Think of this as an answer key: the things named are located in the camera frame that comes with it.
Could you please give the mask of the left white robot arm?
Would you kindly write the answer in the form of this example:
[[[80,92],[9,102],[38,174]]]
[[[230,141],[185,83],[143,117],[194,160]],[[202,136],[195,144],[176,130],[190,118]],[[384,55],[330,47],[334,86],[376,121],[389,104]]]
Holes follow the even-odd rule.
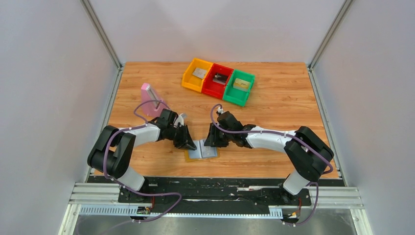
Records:
[[[162,140],[172,141],[177,149],[197,149],[184,119],[176,112],[163,109],[159,117],[141,126],[104,127],[88,155],[87,164],[106,172],[121,185],[139,191],[145,185],[145,178],[130,167],[133,150],[139,145]]]

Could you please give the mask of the yellow leather card holder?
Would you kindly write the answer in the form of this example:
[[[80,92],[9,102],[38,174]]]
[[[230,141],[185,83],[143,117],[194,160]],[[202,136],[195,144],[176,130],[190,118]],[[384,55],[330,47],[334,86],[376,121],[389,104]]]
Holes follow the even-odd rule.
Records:
[[[196,150],[186,150],[184,158],[187,162],[201,161],[219,157],[216,147],[204,146],[205,140],[194,141]]]

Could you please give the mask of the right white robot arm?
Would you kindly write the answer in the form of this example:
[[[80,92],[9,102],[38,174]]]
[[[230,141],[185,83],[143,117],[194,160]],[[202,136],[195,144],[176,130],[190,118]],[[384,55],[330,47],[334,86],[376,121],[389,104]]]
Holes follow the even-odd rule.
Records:
[[[276,131],[254,124],[243,125],[229,111],[218,114],[212,122],[204,145],[227,147],[230,142],[250,149],[269,149],[285,153],[294,166],[282,184],[283,190],[297,195],[305,186],[317,182],[324,174],[333,171],[334,153],[309,127],[294,131]]]

